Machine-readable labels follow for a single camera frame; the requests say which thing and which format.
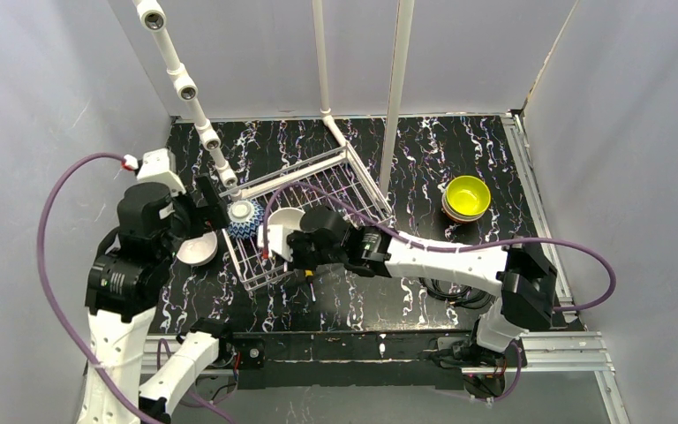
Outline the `grey white bowl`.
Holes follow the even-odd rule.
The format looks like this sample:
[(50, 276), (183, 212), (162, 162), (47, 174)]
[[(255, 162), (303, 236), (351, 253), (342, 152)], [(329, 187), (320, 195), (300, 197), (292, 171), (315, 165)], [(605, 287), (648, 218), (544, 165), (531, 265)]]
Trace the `grey white bowl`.
[(218, 238), (214, 231), (203, 234), (198, 238), (191, 238), (183, 242), (177, 250), (176, 257), (182, 263), (192, 267), (208, 264), (218, 250)]

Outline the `red patterned blue bowl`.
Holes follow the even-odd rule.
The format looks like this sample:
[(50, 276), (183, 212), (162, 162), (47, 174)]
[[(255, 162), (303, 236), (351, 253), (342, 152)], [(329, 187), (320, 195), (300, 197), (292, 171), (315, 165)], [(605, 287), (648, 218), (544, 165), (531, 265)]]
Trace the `red patterned blue bowl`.
[(264, 218), (264, 208), (256, 201), (234, 201), (228, 206), (230, 223), (227, 232), (234, 239), (251, 239), (257, 236)]

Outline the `white bowl brown rim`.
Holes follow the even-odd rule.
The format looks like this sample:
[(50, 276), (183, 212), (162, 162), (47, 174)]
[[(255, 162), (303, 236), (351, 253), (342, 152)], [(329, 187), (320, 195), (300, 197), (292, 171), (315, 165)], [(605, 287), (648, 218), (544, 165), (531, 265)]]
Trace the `white bowl brown rim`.
[(280, 224), (292, 229), (293, 232), (300, 231), (300, 222), (304, 215), (305, 211), (301, 208), (279, 208), (269, 216), (267, 226)]

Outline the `yellow green bowl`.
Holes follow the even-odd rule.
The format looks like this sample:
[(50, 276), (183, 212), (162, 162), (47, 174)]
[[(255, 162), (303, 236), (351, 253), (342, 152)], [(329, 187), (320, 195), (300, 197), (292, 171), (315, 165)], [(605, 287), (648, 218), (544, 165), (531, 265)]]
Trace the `yellow green bowl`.
[(461, 216), (479, 216), (488, 210), (492, 200), (490, 189), (480, 178), (460, 176), (445, 189), (445, 201)]

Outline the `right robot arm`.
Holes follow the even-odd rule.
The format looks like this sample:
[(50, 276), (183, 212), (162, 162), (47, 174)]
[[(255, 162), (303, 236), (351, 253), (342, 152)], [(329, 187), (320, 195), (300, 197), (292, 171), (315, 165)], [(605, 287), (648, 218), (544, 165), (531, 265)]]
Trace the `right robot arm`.
[(271, 229), (273, 252), (292, 268), (340, 264), (359, 276), (422, 278), (470, 286), (494, 298), (475, 325), (476, 344), (504, 352), (527, 331), (552, 326), (557, 272), (538, 243), (510, 240), (481, 247), (417, 238), (375, 225), (356, 226), (326, 206), (308, 209), (295, 226)]

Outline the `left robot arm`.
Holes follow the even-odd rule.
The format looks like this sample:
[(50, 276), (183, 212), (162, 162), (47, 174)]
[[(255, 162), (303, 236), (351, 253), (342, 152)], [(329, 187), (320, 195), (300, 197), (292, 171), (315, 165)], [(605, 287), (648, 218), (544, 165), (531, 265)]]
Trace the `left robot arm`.
[(211, 180), (198, 176), (196, 182), (203, 206), (188, 193), (173, 195), (163, 183), (129, 187), (117, 204), (119, 225), (99, 245), (88, 274), (90, 349), (129, 404), (146, 414), (146, 423), (169, 423), (197, 377), (235, 355), (230, 326), (202, 318), (177, 337), (179, 348), (157, 373), (140, 380), (150, 323), (177, 251), (230, 221)]

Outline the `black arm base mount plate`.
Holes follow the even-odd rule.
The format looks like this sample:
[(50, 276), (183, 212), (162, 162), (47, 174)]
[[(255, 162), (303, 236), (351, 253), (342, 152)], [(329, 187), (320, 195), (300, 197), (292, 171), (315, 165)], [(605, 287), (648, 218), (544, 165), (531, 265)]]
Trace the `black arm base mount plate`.
[(209, 374), (236, 371), (239, 388), (432, 386), (500, 394), (508, 372), (524, 370), (521, 343), (479, 349), (467, 330), (236, 333)]

